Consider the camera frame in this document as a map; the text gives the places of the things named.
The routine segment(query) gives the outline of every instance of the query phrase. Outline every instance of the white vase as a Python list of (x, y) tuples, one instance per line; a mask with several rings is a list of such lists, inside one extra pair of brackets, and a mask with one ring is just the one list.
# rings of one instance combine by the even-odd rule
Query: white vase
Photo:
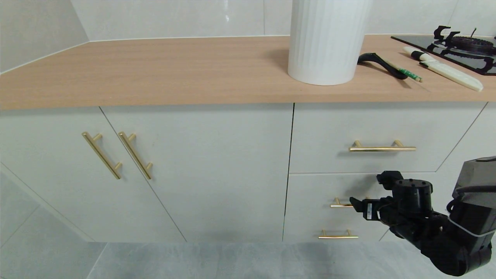
[(317, 85), (349, 82), (373, 0), (293, 0), (288, 74)]

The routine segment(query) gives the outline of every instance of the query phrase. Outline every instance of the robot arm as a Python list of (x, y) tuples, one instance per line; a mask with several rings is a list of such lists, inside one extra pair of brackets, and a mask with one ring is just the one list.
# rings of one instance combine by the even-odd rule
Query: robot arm
[(489, 262), (496, 231), (496, 156), (463, 164), (446, 208), (449, 216), (433, 211), (428, 181), (403, 179), (398, 171), (385, 171), (377, 181), (392, 197), (350, 198), (366, 220), (389, 226), (445, 274), (462, 276)]

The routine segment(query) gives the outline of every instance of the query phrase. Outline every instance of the knife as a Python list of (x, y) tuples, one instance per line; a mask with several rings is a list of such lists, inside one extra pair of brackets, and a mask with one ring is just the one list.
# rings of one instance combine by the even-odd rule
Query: knife
[(478, 92), (484, 89), (482, 83), (475, 77), (472, 77), (449, 65), (446, 65), (419, 49), (412, 47), (404, 47), (403, 50), (409, 55), (411, 55), (414, 59), (420, 61), (420, 64), (424, 65), (426, 68), (430, 69), (435, 73), (438, 73), (446, 78), (453, 80), (458, 84), (461, 84), (467, 88), (470, 88)]

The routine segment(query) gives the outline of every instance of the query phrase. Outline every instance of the kitchen counter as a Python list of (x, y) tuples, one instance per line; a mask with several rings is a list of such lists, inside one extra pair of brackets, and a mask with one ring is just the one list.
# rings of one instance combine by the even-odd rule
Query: kitchen counter
[(367, 35), (362, 53), (376, 52), (425, 82), (395, 79), (371, 63), (357, 66), (346, 84), (302, 83), (287, 74), (287, 36), (90, 42), (2, 74), (0, 108), (496, 101), (496, 77), (444, 61), (484, 84), (475, 92), (422, 68), (403, 46), (389, 35)]

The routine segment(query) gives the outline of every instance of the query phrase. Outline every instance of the gold bar handle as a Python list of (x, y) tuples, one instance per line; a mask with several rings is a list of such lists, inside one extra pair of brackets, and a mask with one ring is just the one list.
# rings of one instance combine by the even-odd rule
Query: gold bar handle
[(362, 146), (359, 140), (356, 140), (352, 147), (348, 148), (350, 152), (381, 152), (381, 151), (416, 151), (415, 146), (404, 146), (398, 139), (394, 141), (395, 146)]
[(95, 151), (95, 153), (100, 157), (102, 162), (109, 168), (110, 172), (117, 178), (121, 178), (121, 174), (118, 172), (119, 168), (122, 167), (122, 163), (118, 162), (115, 166), (114, 164), (107, 158), (107, 156), (100, 149), (96, 141), (101, 139), (102, 134), (97, 134), (95, 137), (90, 136), (88, 132), (83, 132), (83, 138), (89, 143), (91, 148)]
[(131, 156), (134, 159), (134, 161), (136, 162), (136, 164), (138, 164), (139, 168), (141, 169), (141, 171), (145, 175), (146, 179), (148, 179), (148, 180), (152, 179), (152, 176), (150, 174), (150, 169), (153, 166), (153, 164), (150, 162), (145, 166), (145, 164), (143, 163), (143, 161), (139, 157), (138, 152), (136, 152), (136, 149), (134, 149), (134, 146), (132, 146), (132, 144), (131, 144), (131, 141), (136, 138), (136, 134), (131, 134), (129, 137), (127, 137), (124, 132), (120, 132), (119, 137), (123, 141), (124, 146), (129, 151), (129, 153), (131, 154)]
[(353, 208), (353, 205), (352, 204), (342, 204), (342, 203), (340, 203), (338, 198), (335, 198), (335, 201), (336, 201), (335, 204), (331, 204), (330, 205), (330, 207), (332, 209), (348, 209), (348, 208)]
[(357, 235), (352, 235), (350, 230), (346, 230), (348, 235), (327, 235), (325, 234), (325, 229), (322, 230), (322, 235), (320, 235), (319, 239), (357, 239)]

